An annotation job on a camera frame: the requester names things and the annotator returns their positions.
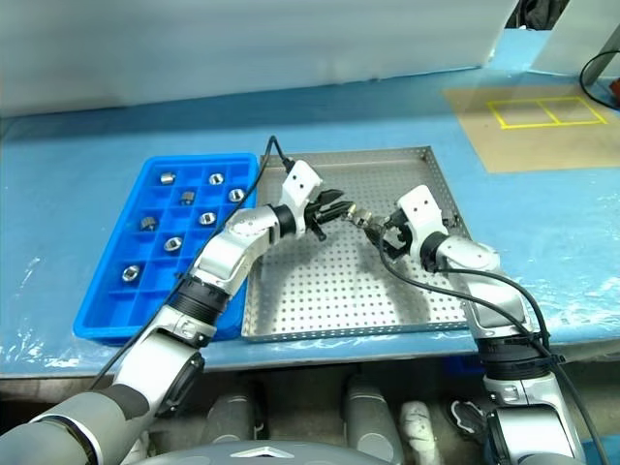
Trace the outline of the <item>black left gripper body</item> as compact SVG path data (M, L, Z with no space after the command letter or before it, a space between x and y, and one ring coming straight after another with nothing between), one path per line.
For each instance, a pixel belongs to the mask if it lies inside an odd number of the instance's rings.
M326 234L322 230L319 223L320 210L322 204L319 198L310 201L304 208L304 222L306 230L315 235L319 241L326 240Z

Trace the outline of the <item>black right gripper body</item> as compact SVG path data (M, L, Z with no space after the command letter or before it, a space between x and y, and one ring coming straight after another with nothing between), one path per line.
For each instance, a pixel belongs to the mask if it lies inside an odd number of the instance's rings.
M381 234L384 245L381 250L395 261L411 253L413 234L404 214L391 214L384 223L384 232Z

